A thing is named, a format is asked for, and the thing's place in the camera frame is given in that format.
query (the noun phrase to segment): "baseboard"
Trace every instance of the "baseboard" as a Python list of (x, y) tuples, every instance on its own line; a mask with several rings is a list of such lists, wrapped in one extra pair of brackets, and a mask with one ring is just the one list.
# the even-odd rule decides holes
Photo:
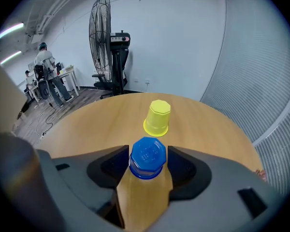
[[(104, 88), (99, 88), (99, 89), (97, 89), (96, 87), (93, 87), (93, 86), (80, 86), (80, 88), (89, 88), (89, 89), (95, 89), (95, 90), (106, 90), (106, 89), (104, 89)], [(127, 90), (127, 89), (125, 89), (124, 91), (127, 92), (128, 94), (131, 94), (131, 93), (142, 93), (142, 92), (140, 92), (140, 91)]]

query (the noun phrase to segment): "yellow cup base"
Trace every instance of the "yellow cup base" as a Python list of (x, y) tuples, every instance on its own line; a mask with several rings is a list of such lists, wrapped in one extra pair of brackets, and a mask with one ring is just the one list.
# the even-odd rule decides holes
[(161, 136), (165, 135), (165, 134), (168, 132), (168, 130), (169, 130), (169, 125), (167, 125), (167, 127), (166, 127), (166, 129), (165, 129), (164, 132), (162, 132), (162, 133), (160, 133), (160, 134), (154, 134), (154, 133), (151, 133), (150, 131), (148, 131), (148, 130), (146, 129), (145, 124), (146, 124), (146, 119), (145, 119), (144, 122), (143, 122), (143, 128), (144, 128), (144, 130), (145, 130), (149, 135), (151, 135), (151, 136), (153, 136), (153, 137), (161, 137)]

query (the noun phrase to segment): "helmet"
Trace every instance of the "helmet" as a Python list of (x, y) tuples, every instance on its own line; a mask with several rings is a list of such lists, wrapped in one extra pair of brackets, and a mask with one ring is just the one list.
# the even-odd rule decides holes
[(42, 48), (47, 48), (47, 45), (46, 45), (46, 43), (41, 43), (40, 45), (39, 45), (39, 51), (42, 49)]

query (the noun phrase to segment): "ceiling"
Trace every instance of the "ceiling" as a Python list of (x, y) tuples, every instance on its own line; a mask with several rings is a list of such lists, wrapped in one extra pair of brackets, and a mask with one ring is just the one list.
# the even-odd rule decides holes
[(40, 42), (31, 43), (34, 34), (43, 34), (48, 22), (69, 0), (22, 0), (2, 25), (3, 31), (20, 22), (24, 27), (0, 39), (0, 61), (11, 54), (34, 51)]

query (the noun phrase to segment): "fluorescent tube light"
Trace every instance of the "fluorescent tube light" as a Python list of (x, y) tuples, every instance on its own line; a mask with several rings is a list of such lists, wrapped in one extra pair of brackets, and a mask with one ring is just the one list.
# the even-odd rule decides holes
[(15, 52), (14, 54), (10, 55), (5, 60), (3, 60), (0, 64), (4, 64), (6, 61), (9, 61), (11, 58), (17, 56), (18, 54), (21, 54), (21, 51)]
[(16, 29), (20, 29), (20, 28), (22, 28), (23, 26), (24, 26), (24, 23), (19, 23), (19, 24), (17, 24), (17, 25), (14, 25), (14, 26), (8, 28), (7, 30), (5, 30), (5, 31), (3, 31), (3, 32), (0, 33), (0, 39), (1, 39), (4, 35), (7, 35), (8, 33), (13, 32), (13, 31), (16, 30)]

